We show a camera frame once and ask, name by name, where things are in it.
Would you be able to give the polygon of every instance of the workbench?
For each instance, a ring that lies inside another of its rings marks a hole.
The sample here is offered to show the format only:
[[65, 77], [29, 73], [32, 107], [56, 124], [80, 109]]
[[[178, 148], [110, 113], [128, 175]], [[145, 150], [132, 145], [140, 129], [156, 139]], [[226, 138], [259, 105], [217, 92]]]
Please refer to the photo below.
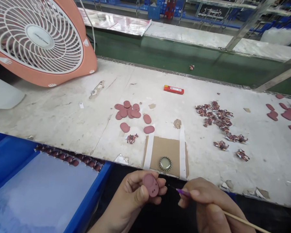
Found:
[[[291, 121], [281, 117], [284, 110], [279, 106], [280, 102], [291, 104], [291, 100], [132, 63], [98, 59], [98, 67], [91, 75], [54, 88], [24, 80], [14, 84], [26, 97], [13, 109], [0, 110], [0, 133], [108, 161], [122, 154], [129, 166], [142, 168], [146, 124], [142, 117], [116, 120], [114, 109], [115, 104], [125, 100], [131, 104], [141, 102], [140, 112], [151, 116], [155, 136], [179, 140], [180, 130], [173, 122], [182, 121], [188, 149], [188, 180], [204, 177], [216, 185], [231, 180], [231, 191], [238, 194], [258, 187], [269, 192], [267, 201], [291, 207]], [[104, 88], [89, 98], [101, 81]], [[164, 85], [183, 88], [184, 94], [165, 92]], [[197, 114], [194, 106], [213, 100], [221, 109], [234, 113], [231, 132], [249, 138], [248, 145], [228, 142], [216, 125], [203, 126], [204, 117]], [[277, 122], [267, 117], [269, 109], [265, 104], [271, 104], [279, 113]], [[129, 133], [120, 129], [122, 122], [131, 127]], [[125, 137], [136, 133], [136, 142], [127, 143]], [[213, 145], [221, 140], [230, 145], [229, 151]], [[236, 156], [238, 149], [250, 157], [248, 162]]]

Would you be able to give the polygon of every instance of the fan center hub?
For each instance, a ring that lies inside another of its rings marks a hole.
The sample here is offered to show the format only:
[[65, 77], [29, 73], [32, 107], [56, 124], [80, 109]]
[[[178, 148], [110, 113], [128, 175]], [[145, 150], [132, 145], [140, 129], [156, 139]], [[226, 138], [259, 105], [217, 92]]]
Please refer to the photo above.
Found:
[[25, 31], [28, 38], [37, 46], [43, 49], [52, 49], [55, 46], [54, 39], [40, 26], [27, 25]]

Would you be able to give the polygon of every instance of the wooden brush handle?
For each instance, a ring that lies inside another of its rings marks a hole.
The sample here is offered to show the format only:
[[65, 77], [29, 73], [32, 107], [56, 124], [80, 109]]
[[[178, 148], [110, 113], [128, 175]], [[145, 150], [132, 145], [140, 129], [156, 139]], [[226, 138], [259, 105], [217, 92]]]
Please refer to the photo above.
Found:
[[250, 223], [250, 222], [248, 222], [248, 221], [246, 221], [246, 220], [243, 220], [243, 219], [241, 219], [241, 218], [239, 218], [239, 217], [237, 217], [237, 216], [235, 216], [235, 215], [232, 215], [232, 214], [230, 214], [230, 213], [228, 213], [228, 212], [226, 212], [226, 211], [223, 211], [223, 213], [224, 213], [225, 215], [229, 216], [229, 217], [232, 217], [232, 218], [234, 218], [234, 219], [236, 219], [236, 220], [238, 220], [238, 221], [240, 221], [240, 222], [242, 222], [242, 223], [248, 225], [248, 226], [253, 227], [254, 229], [256, 229], [256, 230], [258, 230], [258, 231], [260, 231], [260, 232], [262, 232], [262, 233], [270, 233], [269, 231], [264, 230], [263, 228], [260, 228], [260, 227], [258, 227], [258, 226], [256, 226], [256, 225], [254, 225], [254, 224], [252, 224], [252, 223]]

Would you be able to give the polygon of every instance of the fan guard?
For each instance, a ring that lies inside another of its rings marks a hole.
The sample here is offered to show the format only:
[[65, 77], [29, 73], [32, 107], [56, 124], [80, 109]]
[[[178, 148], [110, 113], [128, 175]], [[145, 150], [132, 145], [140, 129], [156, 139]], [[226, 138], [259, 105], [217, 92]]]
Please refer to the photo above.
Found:
[[0, 51], [51, 74], [72, 72], [83, 59], [76, 28], [53, 0], [0, 0]]

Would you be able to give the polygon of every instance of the green conveyor belt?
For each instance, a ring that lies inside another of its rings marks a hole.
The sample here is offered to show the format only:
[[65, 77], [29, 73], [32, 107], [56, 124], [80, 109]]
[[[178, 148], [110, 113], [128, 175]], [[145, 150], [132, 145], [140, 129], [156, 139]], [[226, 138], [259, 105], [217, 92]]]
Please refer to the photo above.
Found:
[[[240, 56], [203, 47], [152, 37], [133, 38], [110, 32], [95, 31], [96, 54], [160, 69], [187, 73], [251, 88], [267, 82], [274, 71], [290, 68], [282, 62]], [[270, 91], [291, 95], [291, 78]]]

